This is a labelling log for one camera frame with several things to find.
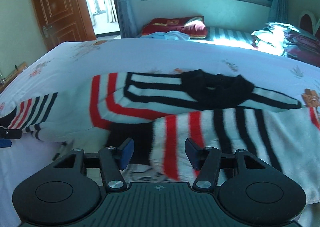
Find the wooden bedside furniture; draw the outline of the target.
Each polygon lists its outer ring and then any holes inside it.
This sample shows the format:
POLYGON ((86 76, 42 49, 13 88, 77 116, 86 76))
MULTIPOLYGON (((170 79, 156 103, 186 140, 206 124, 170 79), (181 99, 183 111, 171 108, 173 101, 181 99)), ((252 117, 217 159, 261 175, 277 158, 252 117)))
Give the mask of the wooden bedside furniture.
POLYGON ((7 77, 1 75, 0 93, 2 93, 16 77, 18 77, 24 70, 26 70, 27 67, 27 63, 23 62, 19 66, 15 66, 14 70, 7 77))

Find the striped knit child sweater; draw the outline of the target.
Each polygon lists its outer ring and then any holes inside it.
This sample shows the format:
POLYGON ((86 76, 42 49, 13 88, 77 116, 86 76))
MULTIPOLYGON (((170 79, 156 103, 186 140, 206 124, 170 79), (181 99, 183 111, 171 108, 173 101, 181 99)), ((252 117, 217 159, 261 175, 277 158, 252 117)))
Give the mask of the striped knit child sweater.
POLYGON ((1 127, 95 152, 134 140, 133 164, 192 182, 184 143, 225 154, 244 149, 319 202, 319 109, 242 76, 110 73, 1 111, 1 127))

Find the light blue cloth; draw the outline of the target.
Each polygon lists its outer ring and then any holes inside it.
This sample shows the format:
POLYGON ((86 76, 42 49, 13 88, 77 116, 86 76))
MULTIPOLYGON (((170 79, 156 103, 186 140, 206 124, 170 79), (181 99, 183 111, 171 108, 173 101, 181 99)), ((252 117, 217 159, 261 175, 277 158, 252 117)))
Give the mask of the light blue cloth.
POLYGON ((172 30, 169 32, 155 32, 149 35, 142 35, 140 38, 152 38, 161 40, 174 40, 174 41, 189 41, 190 36, 188 34, 172 30))

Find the floral white bed sheet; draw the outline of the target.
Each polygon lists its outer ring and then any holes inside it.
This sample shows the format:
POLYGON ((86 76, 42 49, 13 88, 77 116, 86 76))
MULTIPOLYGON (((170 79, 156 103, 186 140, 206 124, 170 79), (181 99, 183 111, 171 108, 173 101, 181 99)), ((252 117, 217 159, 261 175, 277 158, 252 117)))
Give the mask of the floral white bed sheet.
MULTIPOLYGON (((1 93, 1 111, 37 96, 70 89, 96 75, 128 72, 176 75, 194 70, 228 77, 240 75, 257 87, 284 93, 306 107, 319 109, 317 67, 256 50, 132 38, 62 43, 31 64, 1 93)), ((1 149, 1 226, 18 226, 21 222, 11 200, 18 184, 81 147, 66 152, 61 152, 61 148, 59 142, 40 141, 31 134, 22 134, 12 141, 11 147, 1 149)), ((151 166, 133 163, 124 172, 124 178, 127 183, 180 181, 169 179, 151 166)))

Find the red scalloped headboard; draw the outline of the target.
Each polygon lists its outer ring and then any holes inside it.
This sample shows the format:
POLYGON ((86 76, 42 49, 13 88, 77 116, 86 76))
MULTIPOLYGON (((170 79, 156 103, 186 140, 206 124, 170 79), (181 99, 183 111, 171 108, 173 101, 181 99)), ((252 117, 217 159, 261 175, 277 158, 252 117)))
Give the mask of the red scalloped headboard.
POLYGON ((298 27, 307 31, 313 35, 316 35, 319 30, 319 19, 309 10, 304 10, 301 12, 298 27))

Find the brown wooden door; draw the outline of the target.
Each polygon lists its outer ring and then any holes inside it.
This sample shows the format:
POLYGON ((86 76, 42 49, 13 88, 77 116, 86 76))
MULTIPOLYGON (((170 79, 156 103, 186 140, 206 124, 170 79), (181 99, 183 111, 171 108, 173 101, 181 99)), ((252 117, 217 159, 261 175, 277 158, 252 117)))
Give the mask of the brown wooden door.
POLYGON ((31 0, 48 51, 63 42, 96 39, 86 0, 31 0))

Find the striped blue white mattress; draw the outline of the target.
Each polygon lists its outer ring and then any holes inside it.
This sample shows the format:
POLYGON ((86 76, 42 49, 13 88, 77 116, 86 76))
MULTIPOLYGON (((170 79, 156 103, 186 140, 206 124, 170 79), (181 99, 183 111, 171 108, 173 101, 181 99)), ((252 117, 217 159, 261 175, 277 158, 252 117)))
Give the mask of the striped blue white mattress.
POLYGON ((253 37, 244 31, 208 27, 207 37, 204 39, 190 39, 190 41, 214 44, 218 46, 254 49, 253 37))

